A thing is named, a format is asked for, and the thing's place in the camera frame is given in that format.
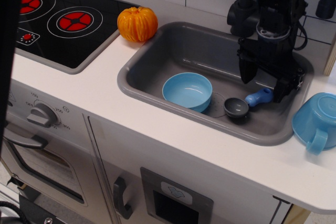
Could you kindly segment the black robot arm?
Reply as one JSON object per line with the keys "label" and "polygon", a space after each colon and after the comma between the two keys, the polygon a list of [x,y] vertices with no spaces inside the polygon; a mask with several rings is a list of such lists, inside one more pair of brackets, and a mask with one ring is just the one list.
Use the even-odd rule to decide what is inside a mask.
{"label": "black robot arm", "polygon": [[239,36],[239,71],[248,83],[259,69],[275,77],[273,101],[298,90],[305,75],[293,56],[305,0],[237,0],[228,13],[231,32]]}

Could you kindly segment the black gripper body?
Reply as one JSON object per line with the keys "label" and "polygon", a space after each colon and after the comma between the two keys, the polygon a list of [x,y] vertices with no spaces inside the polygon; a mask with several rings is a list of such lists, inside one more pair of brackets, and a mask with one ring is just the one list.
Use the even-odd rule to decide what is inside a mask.
{"label": "black gripper body", "polygon": [[301,87],[305,71],[295,60],[287,39],[271,42],[260,38],[258,40],[240,38],[238,44],[239,59],[254,62],[258,70],[270,74],[277,80],[285,78],[292,81],[295,90]]}

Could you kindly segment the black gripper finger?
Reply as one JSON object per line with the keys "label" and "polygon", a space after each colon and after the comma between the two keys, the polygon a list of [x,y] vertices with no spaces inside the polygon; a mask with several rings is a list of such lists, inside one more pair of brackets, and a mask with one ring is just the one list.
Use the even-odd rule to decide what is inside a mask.
{"label": "black gripper finger", "polygon": [[274,87],[273,102],[280,103],[294,88],[292,81],[285,78],[278,79]]}
{"label": "black gripper finger", "polygon": [[244,84],[249,83],[257,74],[258,66],[251,61],[243,58],[239,59],[239,71],[241,80]]}

